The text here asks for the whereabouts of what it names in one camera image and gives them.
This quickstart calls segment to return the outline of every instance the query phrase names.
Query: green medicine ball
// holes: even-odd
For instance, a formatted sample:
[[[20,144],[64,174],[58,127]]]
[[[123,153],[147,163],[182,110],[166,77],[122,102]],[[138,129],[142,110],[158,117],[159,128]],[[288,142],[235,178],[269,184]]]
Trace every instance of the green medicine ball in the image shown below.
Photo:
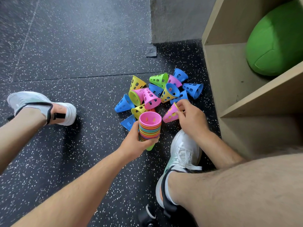
[[[298,0],[270,11],[247,41],[246,58],[255,72],[278,76],[303,61],[303,7]]]

